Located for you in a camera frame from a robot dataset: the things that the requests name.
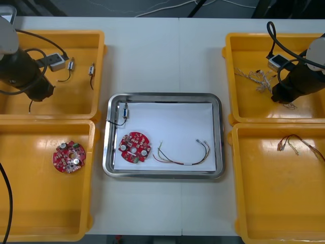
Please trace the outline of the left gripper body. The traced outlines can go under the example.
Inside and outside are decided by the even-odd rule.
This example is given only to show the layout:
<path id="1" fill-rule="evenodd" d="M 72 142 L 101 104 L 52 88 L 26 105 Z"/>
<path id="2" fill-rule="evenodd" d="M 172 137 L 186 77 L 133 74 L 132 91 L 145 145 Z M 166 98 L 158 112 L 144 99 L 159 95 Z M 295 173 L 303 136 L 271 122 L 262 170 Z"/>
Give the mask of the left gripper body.
<path id="1" fill-rule="evenodd" d="M 25 91 L 25 94 L 35 102 L 41 102 L 45 98 L 53 95 L 55 86 L 44 76 L 36 79 L 30 85 L 30 88 Z"/>

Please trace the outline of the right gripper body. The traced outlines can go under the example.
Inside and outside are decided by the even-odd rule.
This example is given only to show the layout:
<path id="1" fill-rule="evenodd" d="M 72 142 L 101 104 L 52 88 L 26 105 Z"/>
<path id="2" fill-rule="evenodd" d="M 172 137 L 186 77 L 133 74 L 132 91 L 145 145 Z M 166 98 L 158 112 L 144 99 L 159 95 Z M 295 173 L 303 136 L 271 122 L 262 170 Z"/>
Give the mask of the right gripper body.
<path id="1" fill-rule="evenodd" d="M 271 99 L 277 103 L 291 103 L 297 99 L 301 93 L 295 88 L 291 78 L 285 78 L 272 88 Z"/>

